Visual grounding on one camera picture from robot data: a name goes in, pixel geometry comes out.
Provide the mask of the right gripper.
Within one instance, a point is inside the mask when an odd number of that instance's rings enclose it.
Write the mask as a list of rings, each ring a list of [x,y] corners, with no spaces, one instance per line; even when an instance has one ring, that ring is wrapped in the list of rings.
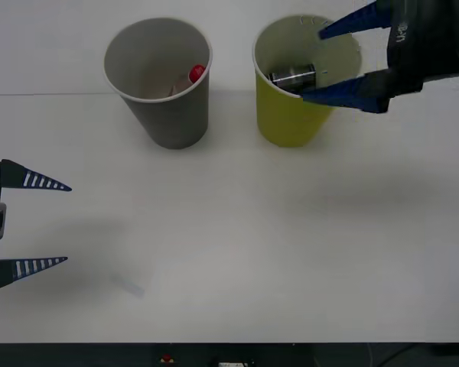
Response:
[[[445,1],[374,1],[318,32],[321,40],[377,28],[390,28],[387,70],[330,86],[305,89],[305,102],[386,113],[390,99],[417,93],[440,78]]]

